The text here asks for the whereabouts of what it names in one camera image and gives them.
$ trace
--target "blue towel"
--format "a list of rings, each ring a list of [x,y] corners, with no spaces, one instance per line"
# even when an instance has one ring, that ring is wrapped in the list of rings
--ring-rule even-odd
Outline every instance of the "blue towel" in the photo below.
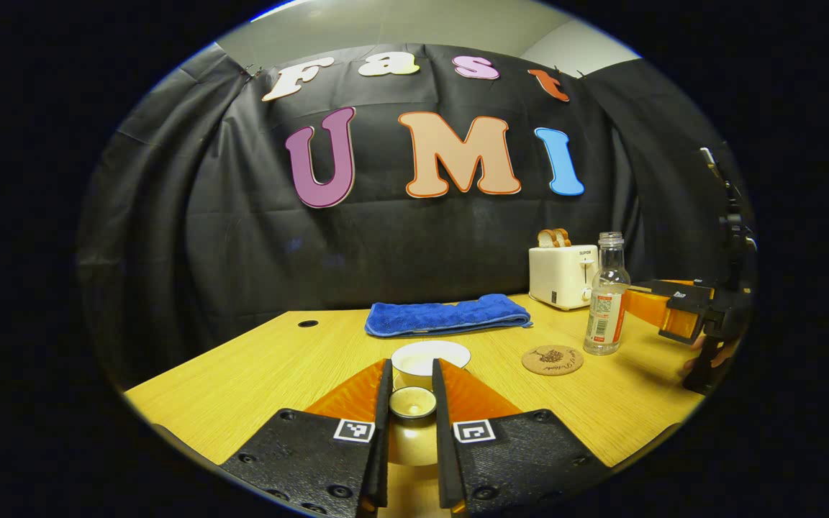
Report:
[[[364,328],[374,337],[424,337],[514,325],[533,325],[529,312],[494,293],[455,305],[377,302],[369,309]]]

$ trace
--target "wooden table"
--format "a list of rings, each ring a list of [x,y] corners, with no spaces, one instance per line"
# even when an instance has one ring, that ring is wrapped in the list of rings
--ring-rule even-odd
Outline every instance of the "wooden table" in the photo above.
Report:
[[[520,364],[530,348],[582,350],[588,309],[563,312],[528,295],[511,296],[533,327],[497,328],[446,339],[471,351],[470,373],[521,410],[550,409],[605,465],[613,466],[684,421],[703,396],[681,386],[682,363],[695,354],[626,314],[619,350],[563,376]],[[167,427],[213,463],[223,463],[277,409],[305,409],[327,391],[402,345],[427,338],[375,338],[369,309],[287,312],[127,391],[151,423]],[[317,320],[315,327],[297,327]],[[389,507],[382,517],[448,517],[438,507],[437,466],[389,464]]]

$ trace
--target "black curtain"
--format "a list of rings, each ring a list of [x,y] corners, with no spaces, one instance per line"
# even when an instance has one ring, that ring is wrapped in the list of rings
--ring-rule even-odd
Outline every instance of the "black curtain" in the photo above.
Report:
[[[388,50],[412,53],[421,69],[356,72]],[[463,78],[451,63],[458,55],[486,57],[500,78]],[[78,267],[96,349],[121,387],[290,309],[526,292],[527,249],[540,229],[565,227],[575,243],[622,230],[636,280],[708,276],[721,265],[713,232],[723,191],[693,153],[723,145],[691,132],[710,125],[645,63],[575,79],[483,50],[396,44],[283,66],[325,56],[335,64],[299,92],[263,102],[277,69],[247,76],[212,45],[149,92],[109,141],[86,200]],[[551,98],[527,69],[557,78],[570,102]],[[354,189],[337,206],[310,209],[296,195],[284,142],[314,127],[313,165],[328,180],[331,142],[320,122],[346,106],[356,108]],[[507,121],[521,191],[408,196],[412,141],[398,116],[412,111],[437,112],[460,138],[477,116]],[[537,127],[569,136],[584,194],[550,190]]]

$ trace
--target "ceiling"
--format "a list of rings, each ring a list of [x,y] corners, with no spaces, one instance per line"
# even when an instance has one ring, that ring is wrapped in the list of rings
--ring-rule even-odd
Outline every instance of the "ceiling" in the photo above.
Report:
[[[572,20],[533,0],[299,0],[217,43],[250,72],[376,43],[457,45],[521,56]]]

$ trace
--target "white bowl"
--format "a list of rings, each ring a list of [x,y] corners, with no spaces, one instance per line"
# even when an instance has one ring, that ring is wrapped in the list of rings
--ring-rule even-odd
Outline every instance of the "white bowl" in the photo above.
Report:
[[[443,358],[459,368],[469,363],[471,353],[455,342],[428,340],[399,347],[392,353],[392,367],[400,373],[411,376],[430,376],[433,373],[434,358]]]

